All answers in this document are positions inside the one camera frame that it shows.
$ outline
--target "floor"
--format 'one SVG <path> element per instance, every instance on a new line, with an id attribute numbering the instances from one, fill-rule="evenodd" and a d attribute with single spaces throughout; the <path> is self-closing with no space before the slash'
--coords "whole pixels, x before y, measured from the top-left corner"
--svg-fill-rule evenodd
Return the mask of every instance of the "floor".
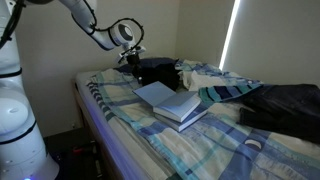
<path id="1" fill-rule="evenodd" d="M 83 129 L 44 138 L 46 148 L 59 164 L 56 180 L 104 180 L 108 179 L 98 144 Z"/>

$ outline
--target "white wall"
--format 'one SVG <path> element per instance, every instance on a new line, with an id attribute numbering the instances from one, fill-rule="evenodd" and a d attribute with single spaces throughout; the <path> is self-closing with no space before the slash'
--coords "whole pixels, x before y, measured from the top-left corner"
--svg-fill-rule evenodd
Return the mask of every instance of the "white wall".
<path id="1" fill-rule="evenodd" d="M 182 0 L 176 55 L 219 66 L 234 0 Z"/>
<path id="2" fill-rule="evenodd" d="M 242 0 L 224 69 L 320 87 L 319 9 L 319 0 Z"/>
<path id="3" fill-rule="evenodd" d="M 147 53 L 142 57 L 173 57 L 178 10 L 179 0 L 101 0 L 97 17 L 101 27 L 123 17 L 135 18 L 146 33 L 142 45 Z M 113 59 L 121 48 L 100 49 L 57 0 L 24 9 L 16 35 L 25 90 L 43 136 L 70 130 L 80 119 L 71 79 L 79 71 L 114 67 Z"/>

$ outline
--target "stack of books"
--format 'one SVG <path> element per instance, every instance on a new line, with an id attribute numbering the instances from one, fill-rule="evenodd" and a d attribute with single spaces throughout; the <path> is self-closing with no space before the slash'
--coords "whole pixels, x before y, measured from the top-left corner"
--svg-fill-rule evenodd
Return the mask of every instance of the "stack of books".
<path id="1" fill-rule="evenodd" d="M 207 113 L 196 91 L 176 93 L 157 81 L 133 92 L 152 106 L 158 120 L 178 132 Z"/>

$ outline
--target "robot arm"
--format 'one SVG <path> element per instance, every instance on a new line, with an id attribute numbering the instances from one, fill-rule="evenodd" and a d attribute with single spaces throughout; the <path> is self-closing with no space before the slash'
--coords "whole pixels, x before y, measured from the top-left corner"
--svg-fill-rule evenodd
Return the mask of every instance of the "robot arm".
<path id="1" fill-rule="evenodd" d="M 140 27 L 142 34 L 138 43 L 135 42 L 133 32 L 129 25 L 118 24 L 121 20 L 117 21 L 109 28 L 97 28 L 97 19 L 94 10 L 86 0 L 59 1 L 71 11 L 72 18 L 78 26 L 95 40 L 102 49 L 109 51 L 116 46 L 122 45 L 124 52 L 120 53 L 117 57 L 118 62 L 123 58 L 127 58 L 129 64 L 135 65 L 139 63 L 139 58 L 137 56 L 144 52 L 145 48 L 143 46 L 138 46 L 144 33 L 142 26 L 137 21 L 129 18 L 122 19 L 131 20 Z"/>
<path id="2" fill-rule="evenodd" d="M 52 0 L 28 0 L 46 4 Z M 72 13 L 74 21 L 104 50 L 122 46 L 119 60 L 126 58 L 139 65 L 139 53 L 132 30 L 117 21 L 106 29 L 96 28 L 94 11 L 86 0 L 60 0 Z M 32 108 L 23 88 L 20 59 L 13 34 L 24 0 L 0 0 L 0 179 L 54 179 L 58 165 L 45 149 Z"/>

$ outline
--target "bed frame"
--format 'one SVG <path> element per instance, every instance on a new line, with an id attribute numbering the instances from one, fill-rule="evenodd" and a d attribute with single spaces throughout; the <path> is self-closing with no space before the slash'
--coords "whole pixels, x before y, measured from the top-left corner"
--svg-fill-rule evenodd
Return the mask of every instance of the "bed frame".
<path id="1" fill-rule="evenodd" d="M 72 80 L 72 90 L 77 103 L 77 109 L 81 117 L 80 126 L 83 126 L 83 128 L 85 128 L 89 132 L 91 138 L 93 138 L 97 142 L 99 147 L 98 150 L 100 151 L 103 158 L 105 172 L 107 173 L 105 176 L 107 177 L 107 179 L 124 179 L 120 170 L 115 164 L 109 150 L 105 146 L 102 146 L 102 139 L 97 134 L 98 129 L 93 123 L 90 113 L 78 92 L 78 87 L 75 80 Z"/>

